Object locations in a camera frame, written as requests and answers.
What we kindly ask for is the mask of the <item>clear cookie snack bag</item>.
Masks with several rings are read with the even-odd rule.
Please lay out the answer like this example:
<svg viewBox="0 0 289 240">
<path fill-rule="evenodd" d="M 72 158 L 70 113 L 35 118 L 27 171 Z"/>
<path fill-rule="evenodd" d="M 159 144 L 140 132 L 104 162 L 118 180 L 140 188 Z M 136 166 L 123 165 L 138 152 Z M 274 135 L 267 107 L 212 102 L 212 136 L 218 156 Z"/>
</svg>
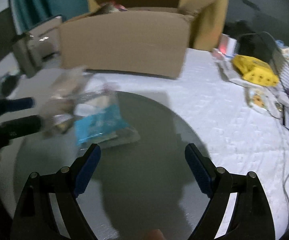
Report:
<svg viewBox="0 0 289 240">
<path fill-rule="evenodd" d="M 45 136 L 64 134 L 73 126 L 74 109 L 89 78 L 86 67 L 79 66 L 65 70 L 50 85 L 48 99 L 39 111 Z"/>
</svg>

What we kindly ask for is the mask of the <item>blue clear snack bag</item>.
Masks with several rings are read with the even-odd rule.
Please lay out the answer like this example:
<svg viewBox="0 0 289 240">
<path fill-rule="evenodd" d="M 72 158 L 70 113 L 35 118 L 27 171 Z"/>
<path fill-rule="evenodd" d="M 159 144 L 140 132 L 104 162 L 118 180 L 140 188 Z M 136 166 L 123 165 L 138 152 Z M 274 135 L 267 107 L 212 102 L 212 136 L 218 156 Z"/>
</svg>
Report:
<svg viewBox="0 0 289 240">
<path fill-rule="evenodd" d="M 74 133 L 80 152 L 97 144 L 101 148 L 126 145 L 140 140 L 135 128 L 121 115 L 114 90 L 88 92 L 77 98 Z"/>
</svg>

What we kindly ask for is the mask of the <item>steel travel mug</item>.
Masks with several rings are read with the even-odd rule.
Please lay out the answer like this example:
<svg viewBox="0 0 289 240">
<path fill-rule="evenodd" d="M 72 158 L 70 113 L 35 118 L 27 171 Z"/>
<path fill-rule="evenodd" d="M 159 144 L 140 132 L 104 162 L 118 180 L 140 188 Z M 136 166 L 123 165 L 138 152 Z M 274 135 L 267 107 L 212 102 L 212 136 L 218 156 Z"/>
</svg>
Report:
<svg viewBox="0 0 289 240">
<path fill-rule="evenodd" d="M 35 47 L 34 36 L 31 33 L 14 36 L 12 51 L 19 69 L 28 78 L 34 77 L 42 69 L 42 58 Z"/>
</svg>

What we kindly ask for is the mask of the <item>round grey tray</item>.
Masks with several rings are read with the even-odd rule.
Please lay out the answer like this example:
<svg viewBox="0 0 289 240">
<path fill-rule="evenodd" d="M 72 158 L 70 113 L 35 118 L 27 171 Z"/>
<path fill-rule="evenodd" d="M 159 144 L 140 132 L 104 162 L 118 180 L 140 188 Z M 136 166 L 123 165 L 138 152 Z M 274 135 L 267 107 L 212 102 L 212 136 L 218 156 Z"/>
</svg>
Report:
<svg viewBox="0 0 289 240">
<path fill-rule="evenodd" d="M 142 239 L 159 229 L 166 239 L 188 239 L 208 203 L 185 160 L 193 129 L 150 95 L 119 92 L 123 119 L 137 142 L 102 149 L 100 162 L 77 201 L 98 239 Z"/>
</svg>

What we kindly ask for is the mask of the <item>teal curtain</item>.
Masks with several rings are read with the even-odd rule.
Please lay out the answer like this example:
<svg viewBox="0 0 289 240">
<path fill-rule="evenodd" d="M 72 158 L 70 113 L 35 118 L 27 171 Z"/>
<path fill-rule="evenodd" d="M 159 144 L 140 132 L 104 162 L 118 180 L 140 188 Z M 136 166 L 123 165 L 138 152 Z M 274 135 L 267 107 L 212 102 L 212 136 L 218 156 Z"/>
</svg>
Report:
<svg viewBox="0 0 289 240">
<path fill-rule="evenodd" d="M 87 13 L 88 0 L 9 0 L 17 33 L 27 32 L 46 20 L 63 20 Z"/>
</svg>

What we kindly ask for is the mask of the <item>brown cardboard box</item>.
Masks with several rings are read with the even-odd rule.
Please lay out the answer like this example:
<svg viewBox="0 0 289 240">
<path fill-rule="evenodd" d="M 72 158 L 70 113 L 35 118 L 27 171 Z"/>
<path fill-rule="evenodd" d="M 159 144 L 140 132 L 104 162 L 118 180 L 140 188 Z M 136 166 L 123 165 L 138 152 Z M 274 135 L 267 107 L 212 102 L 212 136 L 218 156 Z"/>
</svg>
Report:
<svg viewBox="0 0 289 240">
<path fill-rule="evenodd" d="M 191 26 L 217 0 L 94 0 L 59 27 L 61 67 L 177 78 Z"/>
</svg>

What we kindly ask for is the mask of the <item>yellow package on clutter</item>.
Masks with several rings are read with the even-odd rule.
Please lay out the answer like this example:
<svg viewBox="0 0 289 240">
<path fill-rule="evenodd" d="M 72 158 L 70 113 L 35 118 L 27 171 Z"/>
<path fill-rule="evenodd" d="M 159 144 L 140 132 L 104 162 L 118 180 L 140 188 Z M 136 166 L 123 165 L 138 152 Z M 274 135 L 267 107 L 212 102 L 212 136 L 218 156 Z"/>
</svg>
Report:
<svg viewBox="0 0 289 240">
<path fill-rule="evenodd" d="M 270 65 L 255 57 L 236 55 L 231 62 L 245 81 L 264 87 L 275 87 L 279 83 Z"/>
</svg>

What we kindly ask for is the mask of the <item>tablet with dark frame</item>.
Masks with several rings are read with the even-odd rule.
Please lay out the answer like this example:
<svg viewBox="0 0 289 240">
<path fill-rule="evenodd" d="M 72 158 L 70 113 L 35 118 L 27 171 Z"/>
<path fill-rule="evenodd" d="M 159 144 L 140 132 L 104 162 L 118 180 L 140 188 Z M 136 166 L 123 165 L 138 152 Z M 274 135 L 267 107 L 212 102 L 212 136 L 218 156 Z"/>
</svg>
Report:
<svg viewBox="0 0 289 240">
<path fill-rule="evenodd" d="M 63 23 L 62 15 L 55 15 L 36 24 L 28 31 L 31 45 L 42 59 L 47 59 L 60 53 L 60 38 L 58 27 Z"/>
</svg>

